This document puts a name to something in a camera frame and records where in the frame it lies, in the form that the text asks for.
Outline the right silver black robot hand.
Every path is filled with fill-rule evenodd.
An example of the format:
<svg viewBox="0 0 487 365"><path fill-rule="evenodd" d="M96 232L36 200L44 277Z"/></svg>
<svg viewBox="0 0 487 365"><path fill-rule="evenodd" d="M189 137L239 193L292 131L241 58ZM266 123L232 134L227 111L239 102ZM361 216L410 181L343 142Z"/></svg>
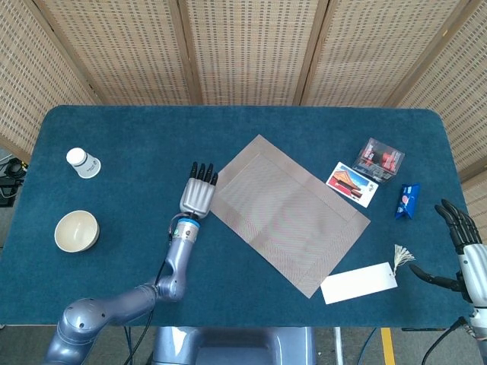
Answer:
<svg viewBox="0 0 487 365"><path fill-rule="evenodd" d="M409 268L420 280L462 294L475 308L486 308L486 245L474 220L446 199L435 205L443 217L460 263L455 279L431 275L411 264Z"/></svg>

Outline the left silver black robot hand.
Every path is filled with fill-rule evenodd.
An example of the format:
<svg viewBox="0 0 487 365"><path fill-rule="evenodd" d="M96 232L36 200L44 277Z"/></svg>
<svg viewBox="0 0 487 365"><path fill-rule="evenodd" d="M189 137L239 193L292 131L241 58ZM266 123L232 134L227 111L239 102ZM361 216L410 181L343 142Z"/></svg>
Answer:
<svg viewBox="0 0 487 365"><path fill-rule="evenodd" d="M210 211L217 182L218 174L212 163L206 166L194 161L180 199L180 212L199 220L205 218Z"/></svg>

